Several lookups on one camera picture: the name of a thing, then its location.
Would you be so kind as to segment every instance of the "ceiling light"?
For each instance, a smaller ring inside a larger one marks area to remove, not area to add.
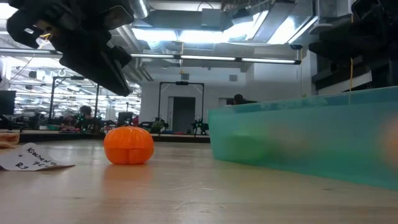
[[[295,34],[294,18],[289,16],[275,31],[267,44],[284,44]]]
[[[314,18],[311,19],[311,21],[303,27],[303,29],[300,29],[289,41],[288,43],[294,42],[297,38],[299,38],[308,28],[310,28],[316,21],[318,20],[318,16],[315,16]]]
[[[162,58],[162,59],[174,58],[174,55],[163,55],[163,54],[131,54],[131,56],[138,58]]]
[[[51,93],[32,93],[32,92],[21,92],[17,91],[17,96],[40,96],[42,98],[50,98]],[[71,93],[54,93],[54,97],[63,98],[64,96],[73,96],[76,99],[87,99],[87,100],[95,100],[96,95],[76,95]],[[136,96],[112,96],[117,100],[139,100]],[[105,95],[98,95],[99,100],[105,100]]]
[[[253,39],[254,35],[257,33],[257,31],[260,29],[261,24],[264,22],[268,15],[268,10],[259,12],[253,16],[254,19],[254,24],[252,29],[248,32],[246,36],[246,40]]]
[[[30,50],[30,49],[9,49],[9,48],[0,48],[0,53],[59,55],[59,56],[62,55],[62,53],[54,50]]]
[[[187,43],[217,44],[227,42],[228,38],[226,38],[220,31],[184,30],[182,31],[179,40]]]
[[[242,58],[242,62],[299,64],[299,61],[296,60],[271,59],[271,58]]]
[[[144,40],[147,42],[157,42],[157,41],[175,41],[177,40],[177,35],[174,30],[159,30],[159,29],[132,29],[134,35],[139,40]]]
[[[195,56],[195,55],[181,55],[181,59],[196,59],[196,60],[220,60],[220,61],[235,61],[234,57],[214,57],[214,56]]]
[[[71,91],[80,91],[80,88],[75,86],[68,86],[67,89]]]

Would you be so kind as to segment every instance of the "translucent plastic container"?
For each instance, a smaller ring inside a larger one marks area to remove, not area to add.
[[[215,159],[398,190],[397,87],[226,106],[209,125]]]

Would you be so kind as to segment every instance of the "table surface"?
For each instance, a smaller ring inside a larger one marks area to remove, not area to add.
[[[8,130],[0,129],[0,133],[6,133]],[[13,133],[19,133],[19,130],[12,130]],[[22,130],[20,134],[65,134],[60,131],[52,131],[52,130]],[[183,138],[195,138],[194,135],[190,134],[160,134],[163,137],[183,137]],[[200,134],[196,135],[196,138],[210,138],[210,136],[202,136]]]
[[[143,166],[111,165],[101,141],[40,143],[75,167],[0,170],[4,224],[396,223],[398,192],[216,161],[209,144],[155,144]]]

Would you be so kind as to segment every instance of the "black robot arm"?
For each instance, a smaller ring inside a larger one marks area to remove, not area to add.
[[[357,0],[347,21],[319,35],[309,49],[337,64],[362,56],[365,63],[388,58],[389,84],[398,85],[398,4],[395,0]]]
[[[36,40],[50,34],[60,63],[108,90],[130,94],[121,71],[131,56],[122,48],[108,47],[109,30],[134,20],[124,0],[9,0],[18,9],[7,21],[9,35],[21,44],[38,48]]]

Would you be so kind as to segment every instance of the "door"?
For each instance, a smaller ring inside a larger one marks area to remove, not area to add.
[[[174,97],[170,96],[167,108],[167,124],[169,124],[169,130],[173,130],[173,107]]]
[[[193,133],[192,123],[195,122],[195,97],[174,97],[173,131]]]

